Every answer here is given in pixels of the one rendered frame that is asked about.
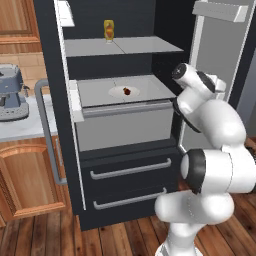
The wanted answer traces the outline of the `black fridge body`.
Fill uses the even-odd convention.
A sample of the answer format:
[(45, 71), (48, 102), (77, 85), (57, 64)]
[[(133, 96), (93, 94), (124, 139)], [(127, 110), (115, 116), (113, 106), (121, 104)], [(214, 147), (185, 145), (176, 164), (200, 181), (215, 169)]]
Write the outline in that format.
[[(67, 57), (70, 80), (93, 80), (114, 77), (154, 75), (173, 94), (181, 89), (171, 78), (173, 69), (189, 61), (193, 44), (197, 0), (67, 0), (75, 26), (64, 28), (63, 37), (105, 39), (104, 21), (114, 21), (114, 38), (157, 36), (181, 49), (181, 52), (120, 54)], [(210, 144), (173, 113), (169, 139), (80, 152), (81, 163), (125, 154), (176, 148), (183, 152)]]

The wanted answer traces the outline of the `wooden wall cupboard door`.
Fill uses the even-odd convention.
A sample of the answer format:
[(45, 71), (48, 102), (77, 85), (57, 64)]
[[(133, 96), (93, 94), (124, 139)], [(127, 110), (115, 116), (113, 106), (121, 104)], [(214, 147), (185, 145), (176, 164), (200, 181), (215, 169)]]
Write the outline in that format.
[(0, 44), (39, 43), (33, 0), (0, 0)]

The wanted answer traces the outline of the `white door bin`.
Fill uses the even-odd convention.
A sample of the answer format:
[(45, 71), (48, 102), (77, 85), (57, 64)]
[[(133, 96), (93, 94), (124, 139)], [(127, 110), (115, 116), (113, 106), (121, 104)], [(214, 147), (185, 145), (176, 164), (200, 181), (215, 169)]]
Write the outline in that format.
[(67, 0), (58, 0), (58, 11), (60, 16), (60, 23), (62, 27), (74, 27), (74, 19), (71, 7)]
[(193, 14), (234, 23), (242, 23), (246, 19), (248, 8), (248, 5), (196, 1), (193, 7)]
[(84, 116), (82, 111), (81, 100), (79, 96), (78, 84), (76, 80), (69, 81), (69, 91), (71, 95), (72, 113), (75, 122), (83, 122)]

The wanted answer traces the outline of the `black freezer drawer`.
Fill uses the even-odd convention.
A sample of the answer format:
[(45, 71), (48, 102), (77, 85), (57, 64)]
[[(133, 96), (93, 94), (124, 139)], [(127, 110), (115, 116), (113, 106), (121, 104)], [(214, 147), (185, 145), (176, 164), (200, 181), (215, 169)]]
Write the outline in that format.
[(117, 193), (115, 195), (88, 199), (86, 201), (86, 210), (82, 211), (79, 214), (81, 230), (90, 230), (154, 215), (154, 204), (156, 199), (132, 203), (119, 207), (113, 207), (104, 210), (96, 210), (93, 206), (93, 201), (97, 201), (98, 204), (109, 203), (113, 201), (162, 192), (163, 187), (166, 187), (167, 193), (175, 192), (177, 190), (176, 185), (172, 183), (167, 183), (156, 187), (148, 187), (139, 190), (127, 191), (125, 193)]
[[(172, 160), (170, 167), (130, 174), (120, 177), (93, 180), (90, 171), (96, 174), (122, 169), (152, 165)], [(96, 197), (127, 192), (172, 183), (178, 187), (178, 170), (181, 154), (176, 148), (162, 148), (146, 152), (125, 154), (81, 163), (83, 189), (86, 197)]]

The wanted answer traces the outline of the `fridge door with grey lining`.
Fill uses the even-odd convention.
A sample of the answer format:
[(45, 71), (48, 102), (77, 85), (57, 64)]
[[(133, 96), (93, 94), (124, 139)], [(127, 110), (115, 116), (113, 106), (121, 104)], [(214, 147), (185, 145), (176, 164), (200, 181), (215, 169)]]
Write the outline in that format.
[(247, 124), (253, 112), (256, 87), (256, 0), (197, 0), (248, 5), (242, 23), (196, 16), (190, 64), (226, 83), (221, 98), (228, 102)]

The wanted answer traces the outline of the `black fridge door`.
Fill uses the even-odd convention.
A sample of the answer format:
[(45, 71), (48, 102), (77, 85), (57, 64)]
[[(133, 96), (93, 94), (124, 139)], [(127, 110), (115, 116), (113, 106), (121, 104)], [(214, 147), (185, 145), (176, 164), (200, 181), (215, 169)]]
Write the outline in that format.
[(74, 215), (86, 209), (58, 0), (33, 0)]

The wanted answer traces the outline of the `wooden base cupboard door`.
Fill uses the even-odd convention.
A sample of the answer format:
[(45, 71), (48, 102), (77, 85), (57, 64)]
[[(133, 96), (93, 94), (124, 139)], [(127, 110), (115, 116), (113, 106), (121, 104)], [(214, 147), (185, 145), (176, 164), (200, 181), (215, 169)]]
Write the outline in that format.
[(65, 196), (55, 183), (45, 145), (0, 149), (0, 213), (5, 221), (65, 208)]

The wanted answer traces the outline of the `grey crisper drawer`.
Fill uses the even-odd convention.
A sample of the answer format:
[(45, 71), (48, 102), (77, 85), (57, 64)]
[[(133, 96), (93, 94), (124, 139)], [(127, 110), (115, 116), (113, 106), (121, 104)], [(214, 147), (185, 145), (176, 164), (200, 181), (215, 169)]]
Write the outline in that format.
[(170, 100), (84, 108), (76, 123), (79, 151), (169, 139), (173, 118)]

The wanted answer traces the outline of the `grey coffee machine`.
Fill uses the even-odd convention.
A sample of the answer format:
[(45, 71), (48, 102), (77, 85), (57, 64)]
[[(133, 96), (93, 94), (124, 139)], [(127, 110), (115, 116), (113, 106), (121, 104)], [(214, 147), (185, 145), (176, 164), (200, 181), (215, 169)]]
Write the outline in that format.
[(29, 116), (29, 104), (20, 95), (23, 78), (15, 64), (0, 64), (0, 122), (26, 119)]

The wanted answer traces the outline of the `grey glass fridge shelf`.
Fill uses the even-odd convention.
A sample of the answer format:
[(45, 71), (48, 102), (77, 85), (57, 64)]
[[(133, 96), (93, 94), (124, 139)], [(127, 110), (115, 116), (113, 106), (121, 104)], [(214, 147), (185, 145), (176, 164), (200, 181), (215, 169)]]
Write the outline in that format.
[[(171, 90), (154, 75), (80, 80), (77, 84), (83, 107), (153, 101), (175, 97)], [(136, 87), (140, 90), (140, 94), (136, 98), (115, 98), (109, 95), (109, 90), (115, 86)]]
[(181, 52), (181, 49), (157, 36), (150, 36), (114, 38), (111, 43), (108, 43), (106, 39), (65, 40), (65, 51), (67, 57), (80, 57)]

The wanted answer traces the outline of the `white plate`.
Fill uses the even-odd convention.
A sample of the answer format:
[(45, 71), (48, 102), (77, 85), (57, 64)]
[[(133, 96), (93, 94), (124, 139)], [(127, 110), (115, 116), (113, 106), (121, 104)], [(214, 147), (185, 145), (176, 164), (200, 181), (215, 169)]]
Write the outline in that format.
[[(123, 88), (129, 88), (131, 90), (131, 94), (129, 96), (125, 95), (123, 92)], [(109, 95), (115, 98), (123, 98), (123, 99), (129, 99), (129, 98), (136, 98), (140, 94), (140, 90), (136, 87), (131, 86), (115, 86), (109, 90)]]

